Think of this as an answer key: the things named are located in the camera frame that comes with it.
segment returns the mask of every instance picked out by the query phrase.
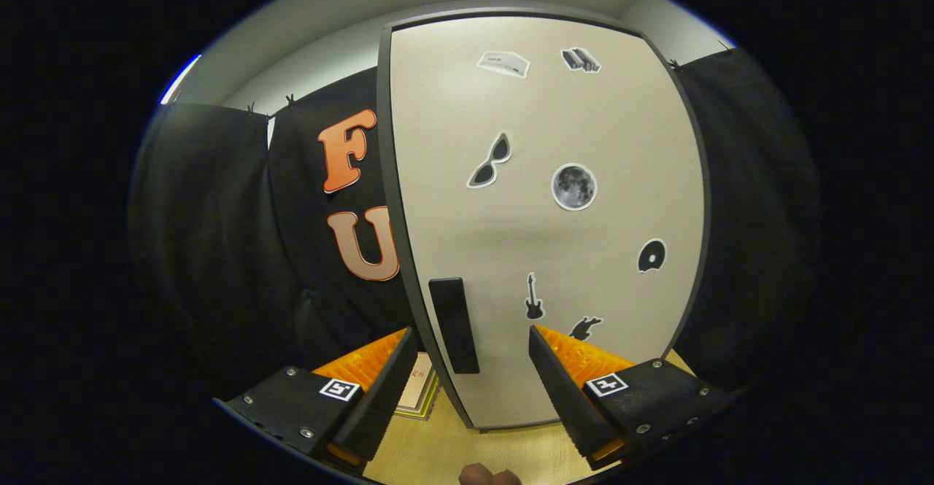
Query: letter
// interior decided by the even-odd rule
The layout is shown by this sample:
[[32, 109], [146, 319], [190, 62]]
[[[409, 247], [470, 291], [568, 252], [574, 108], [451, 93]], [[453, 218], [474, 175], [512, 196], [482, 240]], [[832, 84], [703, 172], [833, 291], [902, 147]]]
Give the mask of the letter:
[[366, 280], [390, 280], [399, 273], [399, 257], [393, 241], [393, 229], [390, 226], [390, 210], [386, 206], [370, 208], [363, 213], [377, 232], [377, 243], [382, 260], [378, 265], [367, 263], [360, 254], [357, 242], [357, 215], [351, 212], [339, 212], [328, 217], [328, 226], [334, 231], [337, 249], [341, 259], [353, 275]]
[[[327, 166], [328, 178], [324, 181], [324, 193], [334, 193], [347, 188], [360, 179], [360, 169], [350, 165], [350, 156], [363, 160], [366, 156], [366, 133], [360, 129], [370, 129], [377, 125], [377, 114], [364, 109], [356, 115], [325, 129], [317, 136], [318, 142], [324, 143], [324, 165]], [[353, 129], [350, 137], [347, 131]]]

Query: door handle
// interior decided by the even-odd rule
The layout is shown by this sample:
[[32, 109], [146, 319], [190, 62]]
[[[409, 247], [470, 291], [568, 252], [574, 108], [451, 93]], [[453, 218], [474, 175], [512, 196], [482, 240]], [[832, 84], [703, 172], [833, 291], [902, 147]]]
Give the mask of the door handle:
[[434, 315], [447, 349], [447, 359], [455, 374], [479, 374], [474, 348], [474, 332], [467, 312], [464, 282], [461, 278], [431, 279], [428, 282]]

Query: book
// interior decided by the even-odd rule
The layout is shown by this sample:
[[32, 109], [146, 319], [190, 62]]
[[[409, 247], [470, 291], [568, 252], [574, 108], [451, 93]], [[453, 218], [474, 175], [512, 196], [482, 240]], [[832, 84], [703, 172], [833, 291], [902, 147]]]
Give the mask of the book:
[[395, 414], [427, 421], [438, 392], [438, 375], [427, 352], [418, 352]]

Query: hand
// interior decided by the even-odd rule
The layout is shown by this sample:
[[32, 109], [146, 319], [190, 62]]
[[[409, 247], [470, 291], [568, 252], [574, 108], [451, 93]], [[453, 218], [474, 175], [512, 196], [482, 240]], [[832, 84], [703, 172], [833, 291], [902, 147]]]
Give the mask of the hand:
[[522, 485], [522, 482], [510, 470], [505, 470], [497, 475], [493, 475], [490, 469], [483, 465], [467, 465], [458, 476], [460, 485]]

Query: door frame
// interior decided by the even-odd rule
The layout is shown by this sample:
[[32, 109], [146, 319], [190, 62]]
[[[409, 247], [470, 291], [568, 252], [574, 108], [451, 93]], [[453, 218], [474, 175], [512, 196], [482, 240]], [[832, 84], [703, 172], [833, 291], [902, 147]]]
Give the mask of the door frame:
[[[678, 90], [678, 94], [681, 96], [684, 107], [686, 107], [687, 116], [690, 118], [691, 126], [694, 129], [694, 136], [698, 144], [698, 154], [700, 154], [700, 171], [701, 175], [703, 175], [704, 195], [703, 236], [701, 236], [700, 240], [700, 259], [698, 260], [698, 267], [694, 275], [694, 285], [691, 288], [690, 297], [687, 299], [687, 307], [684, 309], [684, 314], [681, 316], [681, 321], [678, 322], [677, 329], [675, 329], [673, 336], [671, 336], [671, 341], [668, 342], [665, 351], [662, 355], [660, 355], [660, 357], [663, 358], [664, 356], [668, 355], [671, 347], [674, 346], [674, 342], [677, 340], [678, 335], [681, 335], [681, 331], [684, 328], [684, 323], [687, 322], [688, 314], [690, 314], [690, 310], [692, 306], [694, 306], [694, 299], [697, 296], [698, 287], [701, 285], [701, 276], [703, 275], [704, 265], [707, 258], [707, 243], [710, 236], [710, 179], [707, 169], [707, 153], [704, 150], [703, 137], [701, 136], [701, 129], [700, 126], [698, 126], [697, 118], [694, 115], [694, 109], [692, 109], [690, 102], [688, 102], [687, 94], [684, 93], [684, 89], [681, 87], [681, 83], [678, 82], [677, 77], [674, 76], [673, 70], [671, 70], [667, 60], [664, 59], [664, 57], [661, 55], [661, 52], [657, 49], [657, 47], [655, 47], [655, 44], [651, 43], [651, 40], [647, 39], [644, 34], [622, 26], [621, 23], [618, 23], [615, 19], [611, 19], [611, 17], [605, 17], [586, 10], [574, 9], [573, 7], [555, 6], [554, 4], [541, 4], [541, 6], [536, 5], [529, 7], [463, 7], [462, 4], [451, 4], [449, 7], [446, 7], [442, 4], [439, 7], [435, 7], [435, 9], [439, 10], [404, 20], [397, 20], [397, 22], [388, 23], [386, 26], [383, 26], [382, 33], [380, 34], [379, 53], [377, 56], [377, 119], [379, 119], [379, 149], [382, 160], [381, 167], [383, 172], [383, 185], [384, 189], [386, 190], [386, 203], [388, 210], [390, 210], [391, 229], [393, 229], [393, 239], [395, 240], [396, 254], [399, 258], [399, 273], [403, 277], [403, 285], [406, 287], [406, 295], [409, 299], [409, 305], [412, 308], [412, 317], [414, 319], [414, 323], [416, 323], [418, 333], [420, 334], [422, 342], [425, 345], [425, 349], [428, 352], [429, 358], [431, 359], [431, 364], [434, 366], [435, 372], [438, 374], [438, 379], [440, 379], [441, 385], [444, 385], [444, 391], [447, 393], [447, 397], [451, 400], [451, 404], [453, 404], [455, 411], [457, 411], [458, 416], [460, 416], [461, 421], [464, 422], [464, 425], [466, 425], [467, 428], [477, 429], [478, 427], [474, 426], [474, 423], [471, 421], [470, 416], [467, 414], [467, 411], [464, 408], [463, 402], [461, 402], [460, 396], [458, 396], [457, 389], [454, 387], [453, 381], [451, 381], [450, 375], [447, 372], [447, 366], [444, 364], [444, 357], [441, 356], [441, 350], [434, 338], [433, 327], [431, 327], [431, 321], [428, 317], [428, 307], [425, 305], [425, 300], [421, 293], [421, 285], [418, 282], [418, 273], [416, 266], [414, 265], [414, 258], [412, 255], [412, 246], [408, 238], [406, 210], [404, 210], [403, 200], [401, 200], [399, 170], [396, 166], [396, 147], [395, 137], [393, 135], [393, 110], [391, 109], [391, 107], [393, 107], [393, 102], [391, 102], [390, 97], [390, 51], [391, 42], [393, 42], [393, 33], [403, 29], [408, 29], [409, 27], [423, 26], [427, 23], [444, 22], [444, 20], [512, 16], [547, 18], [552, 20], [567, 20], [568, 22], [575, 23], [586, 23], [589, 26], [603, 27], [606, 29], [618, 31], [620, 33], [630, 34], [630, 36], [637, 36], [639, 39], [643, 39], [645, 43], [651, 47], [653, 52], [658, 57], [658, 60], [665, 67], [668, 76], [674, 83], [674, 87]], [[481, 432], [486, 432], [487, 430], [493, 429], [484, 428], [481, 429]]]

